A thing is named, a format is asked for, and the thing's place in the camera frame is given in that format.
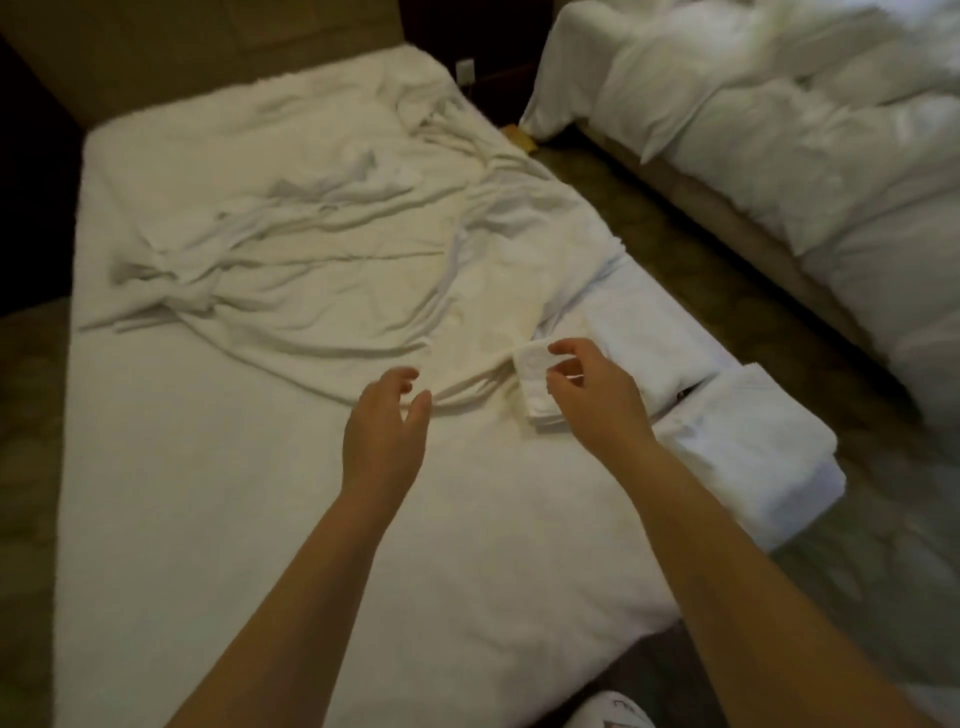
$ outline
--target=white bed sheet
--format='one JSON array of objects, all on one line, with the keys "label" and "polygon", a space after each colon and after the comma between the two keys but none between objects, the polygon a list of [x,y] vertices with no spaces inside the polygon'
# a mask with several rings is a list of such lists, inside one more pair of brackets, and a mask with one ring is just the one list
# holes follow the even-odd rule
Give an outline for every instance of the white bed sheet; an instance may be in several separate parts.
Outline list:
[{"label": "white bed sheet", "polygon": [[[562,32],[548,39],[541,64],[544,83],[521,122],[533,136],[587,118],[640,155],[652,120],[682,118],[661,107],[662,95],[641,97],[623,68],[611,86],[612,59],[624,61],[649,27],[626,15],[617,23],[611,13],[594,0],[561,12]],[[612,27],[619,32],[607,32]],[[547,68],[600,43],[592,62],[571,64],[566,79]],[[663,157],[789,245],[871,334],[927,421],[960,427],[960,99],[926,94],[849,109],[788,79],[761,81],[714,89],[674,130]],[[603,91],[571,105],[569,89],[587,84]]]},{"label": "white bed sheet", "polygon": [[[399,48],[341,68],[375,74],[417,53]],[[275,91],[282,97],[290,79],[321,82],[327,70],[121,123],[149,143],[184,109],[222,124]],[[96,135],[110,144],[110,128]],[[110,245],[129,230],[88,162],[75,320],[106,294]],[[629,258],[602,285],[734,363]],[[346,406],[231,359],[180,324],[73,331],[59,728],[164,723],[335,498],[347,416]],[[785,540],[842,490],[831,460],[774,507],[770,523]],[[483,406],[432,423],[418,483],[374,561],[327,725],[520,726],[676,616],[629,501],[569,433],[527,423],[511,378]]]}]

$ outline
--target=folded towel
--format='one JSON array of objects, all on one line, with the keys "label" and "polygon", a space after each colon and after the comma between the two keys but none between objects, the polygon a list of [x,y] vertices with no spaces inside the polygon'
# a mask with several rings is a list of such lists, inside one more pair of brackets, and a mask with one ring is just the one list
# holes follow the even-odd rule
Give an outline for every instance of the folded towel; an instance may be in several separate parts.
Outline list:
[{"label": "folded towel", "polygon": [[514,366],[520,380],[520,391],[527,405],[527,417],[534,425],[553,425],[564,420],[560,407],[546,391],[546,371],[573,357],[550,353],[547,347],[553,341],[554,339],[536,339],[514,350]]},{"label": "folded towel", "polygon": [[590,338],[634,378],[650,415],[717,373],[716,357],[676,319],[645,316],[635,304],[605,300],[587,311]]},{"label": "folded towel", "polygon": [[654,432],[764,548],[779,544],[778,503],[800,491],[837,445],[832,430],[758,364],[722,372]]}]

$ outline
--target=stack of folded towels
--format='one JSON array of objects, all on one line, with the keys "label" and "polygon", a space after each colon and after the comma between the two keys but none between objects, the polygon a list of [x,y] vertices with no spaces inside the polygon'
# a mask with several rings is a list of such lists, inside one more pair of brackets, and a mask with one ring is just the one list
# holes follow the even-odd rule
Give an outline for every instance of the stack of folded towels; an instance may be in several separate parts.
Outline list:
[{"label": "stack of folded towels", "polygon": [[[657,439],[759,544],[772,546],[778,539],[768,533],[771,514],[825,466],[836,436],[758,364],[722,367],[686,329],[665,320],[608,304],[588,310],[585,334],[634,378]],[[549,344],[532,341],[514,354],[537,426],[564,419],[546,390],[546,370],[570,357],[551,354]]]}]

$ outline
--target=person's right hand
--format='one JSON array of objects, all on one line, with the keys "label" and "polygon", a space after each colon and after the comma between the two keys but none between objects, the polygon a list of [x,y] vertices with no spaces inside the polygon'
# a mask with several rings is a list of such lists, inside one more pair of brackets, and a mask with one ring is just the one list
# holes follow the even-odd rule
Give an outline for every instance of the person's right hand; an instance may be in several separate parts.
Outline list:
[{"label": "person's right hand", "polygon": [[657,442],[634,378],[596,344],[562,339],[549,350],[576,357],[547,371],[547,391],[574,436],[608,470],[617,470],[630,453]]}]

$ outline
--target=pillow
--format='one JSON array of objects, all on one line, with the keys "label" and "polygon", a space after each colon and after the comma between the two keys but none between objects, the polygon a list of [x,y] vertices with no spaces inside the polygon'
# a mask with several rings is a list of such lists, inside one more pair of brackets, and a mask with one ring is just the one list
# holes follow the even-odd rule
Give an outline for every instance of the pillow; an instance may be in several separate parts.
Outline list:
[{"label": "pillow", "polygon": [[956,93],[960,90],[960,12],[939,12],[925,20],[915,13],[910,22],[913,31],[908,36],[815,74],[810,87],[855,109],[931,90]]},{"label": "pillow", "polygon": [[774,68],[789,78],[811,76],[902,33],[876,0],[756,0],[756,7]]},{"label": "pillow", "polygon": [[929,91],[944,77],[922,49],[899,39],[820,71],[810,79],[810,87],[838,104],[861,109]]}]

